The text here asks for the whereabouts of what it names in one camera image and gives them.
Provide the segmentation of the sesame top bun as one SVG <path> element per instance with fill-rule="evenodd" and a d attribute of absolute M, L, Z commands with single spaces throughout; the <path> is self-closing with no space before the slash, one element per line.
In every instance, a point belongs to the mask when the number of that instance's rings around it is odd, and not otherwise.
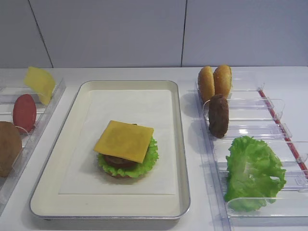
<path fill-rule="evenodd" d="M 210 66 L 203 67 L 198 74 L 198 87 L 203 102 L 215 95 L 214 76 Z"/>

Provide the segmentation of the sesame bun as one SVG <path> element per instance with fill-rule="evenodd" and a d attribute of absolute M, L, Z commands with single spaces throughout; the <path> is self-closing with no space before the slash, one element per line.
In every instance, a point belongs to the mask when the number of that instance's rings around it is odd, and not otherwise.
<path fill-rule="evenodd" d="M 215 94 L 222 94 L 225 98 L 228 97 L 231 90 L 232 72 L 231 68 L 226 65 L 218 66 L 214 73 Z"/>
<path fill-rule="evenodd" d="M 210 66 L 203 67 L 198 74 L 198 87 L 203 102 L 215 95 L 214 76 Z"/>

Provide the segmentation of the orange cheese slice on burger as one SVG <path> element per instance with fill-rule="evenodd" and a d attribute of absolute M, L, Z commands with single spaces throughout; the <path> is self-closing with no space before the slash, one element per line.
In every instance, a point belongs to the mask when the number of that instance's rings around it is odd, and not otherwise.
<path fill-rule="evenodd" d="M 94 146 L 94 151 L 142 163 L 153 128 L 111 120 Z"/>

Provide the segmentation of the green lettuce leaf on burger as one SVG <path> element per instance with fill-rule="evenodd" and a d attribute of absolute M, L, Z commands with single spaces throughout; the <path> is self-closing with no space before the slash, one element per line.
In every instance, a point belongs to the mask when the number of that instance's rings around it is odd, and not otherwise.
<path fill-rule="evenodd" d="M 143 163 L 136 163 L 132 167 L 114 167 L 105 161 L 103 154 L 98 154 L 98 166 L 114 178 L 139 178 L 154 167 L 159 155 L 157 141 L 151 137 Z"/>

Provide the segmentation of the brown meat patty on burger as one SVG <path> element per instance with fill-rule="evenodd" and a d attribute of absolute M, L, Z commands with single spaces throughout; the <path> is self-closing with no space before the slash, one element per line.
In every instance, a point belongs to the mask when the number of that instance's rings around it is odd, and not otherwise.
<path fill-rule="evenodd" d="M 111 170 L 131 169 L 138 165 L 137 162 L 110 155 L 103 154 L 103 159 Z"/>

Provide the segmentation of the brown meat patty in rack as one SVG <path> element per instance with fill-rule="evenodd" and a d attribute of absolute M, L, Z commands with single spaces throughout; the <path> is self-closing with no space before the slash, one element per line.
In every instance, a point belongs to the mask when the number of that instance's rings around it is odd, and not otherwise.
<path fill-rule="evenodd" d="M 216 138 L 223 138 L 229 125 L 229 106 L 222 94 L 214 95 L 209 102 L 209 131 Z"/>

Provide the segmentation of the yellow cheese slice in rack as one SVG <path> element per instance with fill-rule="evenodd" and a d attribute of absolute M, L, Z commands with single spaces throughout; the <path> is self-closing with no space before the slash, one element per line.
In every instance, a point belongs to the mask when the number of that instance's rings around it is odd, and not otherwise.
<path fill-rule="evenodd" d="M 55 87 L 55 80 L 48 71 L 33 66 L 28 67 L 24 84 L 38 95 L 43 105 L 50 103 Z"/>

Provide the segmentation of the large green lettuce leaf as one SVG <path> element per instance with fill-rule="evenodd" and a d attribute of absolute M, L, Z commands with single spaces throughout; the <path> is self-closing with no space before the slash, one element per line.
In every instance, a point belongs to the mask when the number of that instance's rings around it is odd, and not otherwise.
<path fill-rule="evenodd" d="M 262 140 L 249 136 L 232 141 L 227 160 L 227 192 L 224 200 L 237 212 L 256 211 L 274 203 L 284 187 L 285 172 L 280 159 Z"/>

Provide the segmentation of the red tomato slice in rack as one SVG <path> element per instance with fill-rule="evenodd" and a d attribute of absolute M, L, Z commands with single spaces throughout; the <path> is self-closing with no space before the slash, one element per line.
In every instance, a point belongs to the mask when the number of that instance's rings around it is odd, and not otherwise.
<path fill-rule="evenodd" d="M 13 123 L 21 134 L 30 132 L 37 117 L 37 108 L 31 95 L 24 94 L 17 98 L 13 108 Z"/>

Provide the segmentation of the cream metal baking tray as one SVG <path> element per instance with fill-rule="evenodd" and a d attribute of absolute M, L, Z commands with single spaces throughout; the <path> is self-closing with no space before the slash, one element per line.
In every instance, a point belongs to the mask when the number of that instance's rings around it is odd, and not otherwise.
<path fill-rule="evenodd" d="M 62 182 L 83 127 L 92 90 L 169 90 L 175 143 L 175 194 L 73 194 L 60 193 Z M 83 83 L 70 107 L 60 134 L 30 200 L 31 211 L 42 218 L 178 219 L 190 207 L 178 86 L 169 80 L 88 81 Z"/>

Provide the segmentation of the white parchment paper sheet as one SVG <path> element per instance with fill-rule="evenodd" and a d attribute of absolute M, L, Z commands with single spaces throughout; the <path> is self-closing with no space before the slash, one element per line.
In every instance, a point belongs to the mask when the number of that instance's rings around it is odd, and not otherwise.
<path fill-rule="evenodd" d="M 82 108 L 83 127 L 60 193 L 175 194 L 175 143 L 172 95 L 169 90 L 92 90 Z M 154 129 L 159 158 L 136 179 L 116 179 L 99 166 L 93 148 L 111 120 Z"/>

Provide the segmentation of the clear acrylic right rack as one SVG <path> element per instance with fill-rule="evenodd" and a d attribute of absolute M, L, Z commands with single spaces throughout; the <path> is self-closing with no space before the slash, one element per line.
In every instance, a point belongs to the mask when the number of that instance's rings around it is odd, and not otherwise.
<path fill-rule="evenodd" d="M 228 95 L 229 126 L 222 138 L 209 131 L 208 102 L 203 102 L 198 85 L 192 90 L 198 113 L 196 127 L 202 148 L 207 195 L 212 224 L 217 231 L 239 231 L 252 227 L 307 225 L 308 143 L 296 141 L 282 123 L 285 103 L 264 93 L 264 84 L 250 72 L 234 72 Z M 251 137 L 266 143 L 285 171 L 284 187 L 274 197 L 246 193 L 226 201 L 230 179 L 229 148 L 234 139 Z"/>

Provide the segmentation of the clear acrylic rack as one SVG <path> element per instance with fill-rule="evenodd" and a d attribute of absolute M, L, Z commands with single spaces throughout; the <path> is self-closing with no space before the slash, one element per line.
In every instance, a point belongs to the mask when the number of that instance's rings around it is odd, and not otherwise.
<path fill-rule="evenodd" d="M 222 138 L 209 131 L 208 102 L 203 102 L 198 85 L 192 90 L 198 113 L 196 127 L 202 148 L 207 195 L 212 224 L 217 231 L 239 231 L 252 227 L 307 225 L 308 143 L 296 141 L 282 123 L 285 103 L 264 93 L 264 84 L 250 72 L 234 72 L 228 95 L 229 126 Z M 230 179 L 229 148 L 234 139 L 251 137 L 266 143 L 285 171 L 284 187 L 274 197 L 246 193 L 226 201 Z"/>
<path fill-rule="evenodd" d="M 0 210 L 3 211 L 7 205 L 38 141 L 40 140 L 56 106 L 58 105 L 66 84 L 64 79 L 56 80 L 55 88 L 52 92 L 51 101 L 48 105 L 43 105 L 39 101 L 38 95 L 29 87 L 22 83 L 10 85 L 2 82 L 0 84 L 0 119 L 1 121 L 13 121 L 13 106 L 17 98 L 23 94 L 29 94 L 35 101 L 37 108 L 37 118 L 34 128 L 29 133 L 21 134 L 22 149 L 13 162 L 12 169 L 7 177 L 0 179 Z"/>

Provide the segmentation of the clear acrylic left rack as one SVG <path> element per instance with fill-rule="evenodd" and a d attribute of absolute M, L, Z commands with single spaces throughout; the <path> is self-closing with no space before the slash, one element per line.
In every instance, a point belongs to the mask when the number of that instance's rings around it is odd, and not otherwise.
<path fill-rule="evenodd" d="M 38 141 L 40 140 L 56 106 L 58 105 L 66 84 L 64 79 L 56 80 L 55 88 L 52 92 L 51 101 L 48 105 L 43 105 L 39 101 L 38 95 L 29 87 L 22 83 L 10 85 L 2 82 L 0 84 L 0 119 L 1 121 L 13 121 L 13 106 L 17 98 L 23 94 L 29 94 L 35 101 L 37 108 L 37 118 L 34 128 L 29 133 L 21 134 L 22 149 L 13 162 L 12 169 L 7 177 L 0 179 L 0 210 L 3 211 L 7 205 Z"/>

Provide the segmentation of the brown bun half left rack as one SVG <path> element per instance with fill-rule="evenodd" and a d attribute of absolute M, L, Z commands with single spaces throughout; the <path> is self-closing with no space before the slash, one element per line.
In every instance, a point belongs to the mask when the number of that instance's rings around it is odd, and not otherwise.
<path fill-rule="evenodd" d="M 18 129 L 11 122 L 0 122 L 0 176 L 7 177 L 22 149 Z"/>

